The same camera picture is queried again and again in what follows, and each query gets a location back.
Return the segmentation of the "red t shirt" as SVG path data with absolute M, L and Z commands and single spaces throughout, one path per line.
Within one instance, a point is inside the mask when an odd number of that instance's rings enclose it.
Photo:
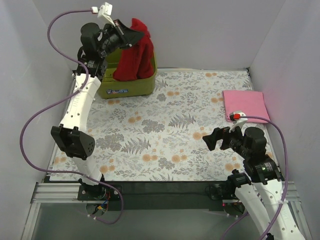
M 121 57 L 113 78 L 120 82 L 147 79 L 154 74 L 151 63 L 154 57 L 154 45 L 148 27 L 139 19 L 131 19 L 132 30 L 142 32 L 143 37 L 131 48 L 121 51 Z

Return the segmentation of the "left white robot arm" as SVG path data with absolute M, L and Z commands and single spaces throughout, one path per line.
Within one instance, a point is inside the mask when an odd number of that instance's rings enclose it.
M 145 34 L 126 27 L 118 19 L 105 24 L 104 28 L 93 22 L 87 23 L 80 32 L 82 46 L 77 54 L 79 63 L 74 72 L 74 96 L 59 126 L 52 127 L 50 133 L 59 149 L 71 158 L 83 174 L 79 182 L 84 191 L 95 200 L 101 200 L 107 191 L 99 183 L 102 173 L 92 158 L 95 139 L 87 133 L 89 112 L 108 66 L 106 57 L 117 49 L 133 47 Z

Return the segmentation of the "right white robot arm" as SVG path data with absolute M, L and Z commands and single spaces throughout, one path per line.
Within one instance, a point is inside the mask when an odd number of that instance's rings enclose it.
M 215 128 L 202 138 L 213 151 L 217 141 L 221 150 L 231 149 L 243 158 L 244 172 L 237 169 L 226 180 L 226 192 L 239 199 L 264 240 L 303 240 L 285 196 L 282 177 L 273 159 L 266 153 L 263 130 L 248 127 Z

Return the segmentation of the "folded pink t shirt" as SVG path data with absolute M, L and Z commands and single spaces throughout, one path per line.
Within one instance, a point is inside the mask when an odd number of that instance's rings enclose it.
M 230 120 L 230 114 L 241 111 L 247 116 L 268 119 L 269 115 L 265 106 L 264 95 L 252 90 L 224 90 L 223 91 L 225 119 Z

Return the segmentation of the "olive green plastic bin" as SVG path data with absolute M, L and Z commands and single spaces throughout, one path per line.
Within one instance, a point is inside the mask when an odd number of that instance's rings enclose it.
M 97 94 L 102 99 L 113 98 L 125 98 L 136 96 L 147 96 L 153 93 L 156 86 L 156 74 L 157 74 L 157 61 L 156 55 L 153 54 L 151 59 L 151 65 L 154 73 L 149 78 L 130 80 L 130 81 L 118 81 L 113 79 L 113 73 L 118 67 L 122 50 L 117 49 L 106 57 L 107 69 L 103 76 L 102 82 Z

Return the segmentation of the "floral table mat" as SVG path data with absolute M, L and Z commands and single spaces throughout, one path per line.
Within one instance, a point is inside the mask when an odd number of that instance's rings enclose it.
M 96 96 L 87 120 L 92 158 L 111 181 L 224 181 L 244 171 L 231 149 L 209 151 L 203 136 L 230 126 L 224 90 L 251 91 L 246 71 L 164 71 L 147 96 Z

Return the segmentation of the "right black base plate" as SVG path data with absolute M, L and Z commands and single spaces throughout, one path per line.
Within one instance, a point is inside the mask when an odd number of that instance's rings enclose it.
M 224 182 L 209 184 L 205 187 L 204 193 L 211 200 L 238 200 L 235 193 Z

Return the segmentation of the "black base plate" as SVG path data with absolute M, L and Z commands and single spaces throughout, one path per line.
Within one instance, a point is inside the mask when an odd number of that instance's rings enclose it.
M 88 185 L 81 184 L 78 190 L 78 201 L 119 201 L 119 192 L 113 188 L 106 187 L 105 185 Z
M 235 193 L 224 182 L 209 184 L 205 187 L 204 193 L 211 200 L 238 200 Z

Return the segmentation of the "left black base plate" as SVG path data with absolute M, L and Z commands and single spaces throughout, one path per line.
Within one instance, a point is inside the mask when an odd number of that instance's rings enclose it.
M 78 190 L 78 201 L 119 201 L 119 192 L 113 188 L 106 187 L 105 185 L 88 185 L 81 184 Z

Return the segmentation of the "aluminium frame rail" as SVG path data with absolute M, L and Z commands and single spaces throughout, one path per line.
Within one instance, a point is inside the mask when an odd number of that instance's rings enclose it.
M 195 210 L 223 211 L 225 205 L 239 204 L 239 200 L 212 200 L 205 194 L 205 187 L 223 181 L 165 182 L 165 181 L 116 181 L 126 210 Z M 97 205 L 103 200 L 77 200 L 80 184 L 77 182 L 45 182 L 35 186 L 31 209 L 22 239 L 30 239 L 41 204 Z

